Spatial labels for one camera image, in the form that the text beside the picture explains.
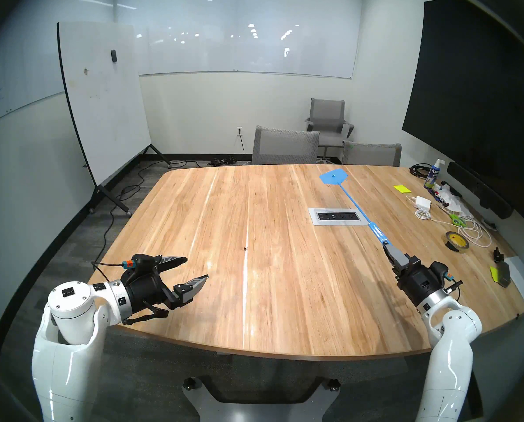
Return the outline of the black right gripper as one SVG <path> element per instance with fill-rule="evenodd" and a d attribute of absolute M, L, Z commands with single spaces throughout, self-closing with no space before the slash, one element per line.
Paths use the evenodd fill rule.
<path fill-rule="evenodd" d="M 414 307 L 444 288 L 447 265 L 434 261 L 429 267 L 416 256 L 408 257 L 391 243 L 383 243 L 383 251 L 392 266 L 397 287 L 404 292 Z"/>

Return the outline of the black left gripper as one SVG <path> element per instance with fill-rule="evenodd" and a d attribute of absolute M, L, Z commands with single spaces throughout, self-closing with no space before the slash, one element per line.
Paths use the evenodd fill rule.
<path fill-rule="evenodd" d="M 138 318 L 126 318 L 122 320 L 123 325 L 132 325 L 137 322 L 148 321 L 156 318 L 166 318 L 169 310 L 182 307 L 190 303 L 196 296 L 209 275 L 193 278 L 186 283 L 173 287 L 173 292 L 163 283 L 158 272 L 164 272 L 187 263 L 188 258 L 184 256 L 161 256 L 155 257 L 155 269 L 147 274 L 136 276 L 134 269 L 127 269 L 121 276 L 121 282 L 129 296 L 131 305 L 131 317 L 144 309 L 149 309 L 152 314 L 143 315 Z"/>

